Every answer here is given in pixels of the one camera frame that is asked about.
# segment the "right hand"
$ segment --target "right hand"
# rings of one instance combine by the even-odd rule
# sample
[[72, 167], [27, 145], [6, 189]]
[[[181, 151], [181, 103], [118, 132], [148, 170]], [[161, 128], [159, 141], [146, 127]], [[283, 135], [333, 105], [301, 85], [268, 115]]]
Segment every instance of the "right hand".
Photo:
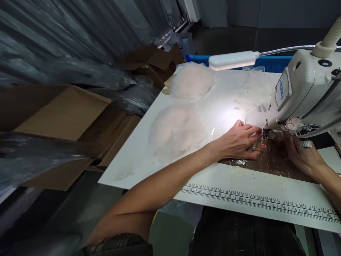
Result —
[[211, 141], [209, 145], [216, 161], [224, 158], [255, 160], [260, 152], [247, 152], [246, 149], [262, 135], [260, 127], [244, 124], [244, 122], [238, 120], [227, 133]]
[[312, 143], [312, 148], [305, 149], [299, 145], [299, 138], [283, 134], [283, 140], [287, 148], [289, 159], [305, 174], [316, 181], [320, 175], [329, 168]]

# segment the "blue container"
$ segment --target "blue container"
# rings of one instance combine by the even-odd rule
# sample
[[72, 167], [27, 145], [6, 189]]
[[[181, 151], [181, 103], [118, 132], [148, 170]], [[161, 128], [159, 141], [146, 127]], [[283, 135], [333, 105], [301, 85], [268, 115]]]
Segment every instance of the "blue container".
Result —
[[[209, 57], [209, 55], [186, 55], [186, 60], [187, 62], [204, 63], [209, 66]], [[264, 66], [265, 72], [282, 73], [291, 58], [292, 56], [262, 56], [256, 59], [254, 67]]]

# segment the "cardboard box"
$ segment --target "cardboard box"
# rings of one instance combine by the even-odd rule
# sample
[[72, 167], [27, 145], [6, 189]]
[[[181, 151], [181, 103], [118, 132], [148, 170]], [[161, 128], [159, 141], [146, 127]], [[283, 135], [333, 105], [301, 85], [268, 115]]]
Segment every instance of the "cardboard box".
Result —
[[162, 90], [163, 83], [173, 75], [176, 65], [181, 63], [185, 63], [185, 60], [177, 44], [168, 53], [152, 45], [121, 57], [117, 68], [147, 75], [153, 79], [154, 86]]
[[76, 141], [110, 103], [77, 86], [19, 86], [0, 96], [0, 131]]
[[126, 115], [124, 110], [109, 105], [78, 140], [81, 145], [80, 153], [87, 157], [102, 159], [116, 137], [116, 128]]
[[89, 166], [87, 170], [100, 171], [105, 170], [114, 157], [117, 155], [118, 151], [124, 145], [126, 140], [129, 138], [135, 127], [140, 122], [141, 117], [126, 115], [122, 122], [118, 125], [115, 132], [113, 133], [113, 140], [105, 156], [101, 161], [97, 161], [96, 165]]
[[92, 162], [93, 159], [90, 158], [67, 162], [24, 182], [21, 186], [65, 191]]
[[30, 179], [21, 186], [52, 190], [67, 190], [83, 171], [103, 172], [128, 139], [141, 117], [127, 114], [110, 105], [75, 142], [80, 153], [92, 156], [54, 167]]

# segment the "ruler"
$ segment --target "ruler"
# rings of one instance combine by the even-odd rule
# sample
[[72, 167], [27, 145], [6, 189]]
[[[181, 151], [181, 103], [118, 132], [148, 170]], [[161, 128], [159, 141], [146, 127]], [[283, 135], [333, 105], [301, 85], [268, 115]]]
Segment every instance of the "ruler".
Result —
[[294, 201], [285, 201], [271, 196], [266, 197], [190, 182], [186, 183], [180, 192], [235, 204], [242, 204], [250, 207], [262, 208], [268, 211], [276, 211], [284, 214], [292, 214], [305, 218], [341, 224], [340, 217], [336, 210], [332, 208], [297, 203]]

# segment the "wall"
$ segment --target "wall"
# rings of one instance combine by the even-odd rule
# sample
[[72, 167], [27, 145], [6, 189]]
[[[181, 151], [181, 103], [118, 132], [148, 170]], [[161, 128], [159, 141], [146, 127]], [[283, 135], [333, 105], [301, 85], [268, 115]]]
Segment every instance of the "wall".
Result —
[[226, 0], [196, 0], [203, 27], [227, 27]]
[[330, 28], [338, 0], [228, 0], [232, 25], [257, 28]]

